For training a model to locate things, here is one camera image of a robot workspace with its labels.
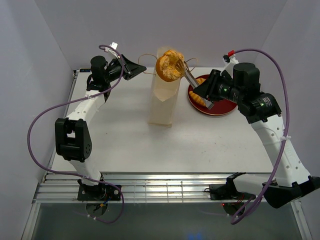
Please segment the curved croissant bread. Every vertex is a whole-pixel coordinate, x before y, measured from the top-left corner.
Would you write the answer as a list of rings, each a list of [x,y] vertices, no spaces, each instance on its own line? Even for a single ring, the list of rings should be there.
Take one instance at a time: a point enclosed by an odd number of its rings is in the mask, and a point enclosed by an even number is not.
[[[198,86],[201,85],[202,83],[204,83],[205,81],[206,81],[206,79],[202,78],[202,77],[196,79],[196,82],[197,82]]]

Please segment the round flower-shaped bread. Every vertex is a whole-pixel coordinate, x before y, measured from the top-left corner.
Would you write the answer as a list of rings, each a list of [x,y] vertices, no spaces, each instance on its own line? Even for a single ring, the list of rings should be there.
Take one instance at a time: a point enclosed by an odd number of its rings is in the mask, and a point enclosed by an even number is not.
[[[156,62],[155,68],[158,76],[165,82],[173,82],[183,75],[176,69],[178,60],[185,60],[184,55],[174,49],[167,50]]]

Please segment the beige paper bag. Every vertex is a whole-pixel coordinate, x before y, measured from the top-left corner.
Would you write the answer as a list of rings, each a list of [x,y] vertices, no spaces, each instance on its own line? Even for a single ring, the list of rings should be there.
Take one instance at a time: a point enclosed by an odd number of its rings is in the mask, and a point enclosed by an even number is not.
[[[156,55],[154,55],[156,62],[166,51],[171,49],[175,50],[169,46],[158,48]],[[153,72],[144,71],[143,73],[152,75],[148,124],[171,127],[183,75],[175,81],[166,82],[158,76],[156,63]]]

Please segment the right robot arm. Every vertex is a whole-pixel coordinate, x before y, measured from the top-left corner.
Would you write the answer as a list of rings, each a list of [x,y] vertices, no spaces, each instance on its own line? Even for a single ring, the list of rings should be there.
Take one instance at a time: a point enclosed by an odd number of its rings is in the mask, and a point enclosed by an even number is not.
[[[304,197],[319,189],[320,178],[312,176],[299,159],[290,139],[285,136],[282,111],[275,97],[260,90],[260,71],[248,62],[237,63],[230,75],[213,69],[193,92],[210,102],[229,100],[256,132],[273,167],[277,168],[270,184],[257,175],[240,172],[227,178],[226,194],[237,199],[243,193],[263,197],[273,208]]]

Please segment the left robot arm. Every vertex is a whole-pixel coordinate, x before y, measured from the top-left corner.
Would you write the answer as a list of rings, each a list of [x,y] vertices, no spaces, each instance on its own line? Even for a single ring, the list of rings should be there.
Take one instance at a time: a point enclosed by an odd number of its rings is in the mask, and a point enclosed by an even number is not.
[[[106,185],[102,184],[103,175],[90,160],[93,149],[89,132],[89,123],[99,108],[110,96],[111,82],[123,77],[130,80],[146,71],[146,67],[128,60],[124,55],[107,62],[101,56],[95,56],[87,69],[86,99],[65,118],[55,121],[56,153],[68,161],[80,175],[77,181],[82,192],[90,199],[100,200],[107,194]]]

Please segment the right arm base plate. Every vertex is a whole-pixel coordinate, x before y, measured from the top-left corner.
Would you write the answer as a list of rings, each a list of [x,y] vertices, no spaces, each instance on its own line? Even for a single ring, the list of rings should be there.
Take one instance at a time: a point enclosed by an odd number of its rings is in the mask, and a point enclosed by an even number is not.
[[[250,197],[256,198],[254,195],[247,192],[239,192],[233,185],[228,184],[210,184],[205,189],[210,194],[211,200],[248,200]]]

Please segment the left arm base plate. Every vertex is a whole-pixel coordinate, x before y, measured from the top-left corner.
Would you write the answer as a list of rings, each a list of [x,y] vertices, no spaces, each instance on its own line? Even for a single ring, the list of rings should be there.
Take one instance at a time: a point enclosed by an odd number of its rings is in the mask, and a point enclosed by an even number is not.
[[[78,201],[119,201],[121,199],[121,185],[116,187],[111,185],[81,185],[78,189],[77,200]]]

